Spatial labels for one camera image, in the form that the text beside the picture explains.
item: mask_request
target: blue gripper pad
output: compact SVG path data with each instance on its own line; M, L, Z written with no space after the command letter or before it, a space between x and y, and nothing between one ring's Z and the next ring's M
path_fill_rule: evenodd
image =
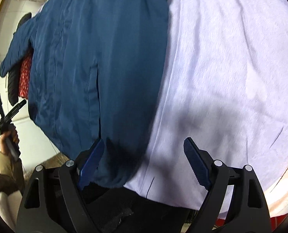
M204 186L206 190L211 188L210 181L210 170L211 162L210 155L206 151L199 150L194 141L188 137L184 141L184 153L189 161L190 166L192 167L194 174L201 186ZM207 153L210 158L202 158L202 154Z
M81 164L81 166L78 166L77 186L81 191L91 182L93 174L103 156L104 147L104 141L102 139L97 139L88 151L89 153L86 160Z

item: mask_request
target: blue jacket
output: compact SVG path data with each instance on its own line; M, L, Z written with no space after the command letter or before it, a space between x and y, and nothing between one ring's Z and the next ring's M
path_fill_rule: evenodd
M30 118L72 159L104 139L92 181L120 187L148 145L167 29L167 0L49 0L14 34L0 76L31 44Z

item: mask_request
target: red fabric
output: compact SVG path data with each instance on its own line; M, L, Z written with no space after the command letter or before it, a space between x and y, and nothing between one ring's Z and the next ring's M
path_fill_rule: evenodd
M32 66L33 53L34 51L32 49L29 50L21 63L19 96L25 99L28 99L28 87L30 84L30 72Z
M270 218L272 231L274 231L280 225L280 223L282 223L282 221L286 218L286 216L287 215ZM217 219L215 225L221 227L224 225L224 222L225 220L223 219Z

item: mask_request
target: silver screw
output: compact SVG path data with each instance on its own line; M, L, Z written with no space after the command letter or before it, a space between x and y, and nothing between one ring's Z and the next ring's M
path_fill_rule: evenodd
M40 172L42 169L43 169L43 166L42 166L42 165L36 166L36 171L37 171L37 172Z
M247 171L251 172L253 168L252 168L252 166L246 165L246 166L245 166L245 169L246 169Z
M223 165L223 163L221 162L221 160L215 160L215 161L214 161L214 164L215 164L216 166L222 166L222 165Z
M74 165L74 161L73 160L69 160L66 162L66 166L73 166Z

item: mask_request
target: tiled floor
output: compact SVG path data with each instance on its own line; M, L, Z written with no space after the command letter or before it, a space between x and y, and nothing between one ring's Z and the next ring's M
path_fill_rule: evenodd
M0 63L5 58L13 33L21 17L28 12L34 15L41 3L31 1L5 0L0 14ZM12 106L8 102L6 78L0 77L0 94L5 114ZM54 156L59 151L28 117L27 104L13 118L20 138L20 151L26 171Z

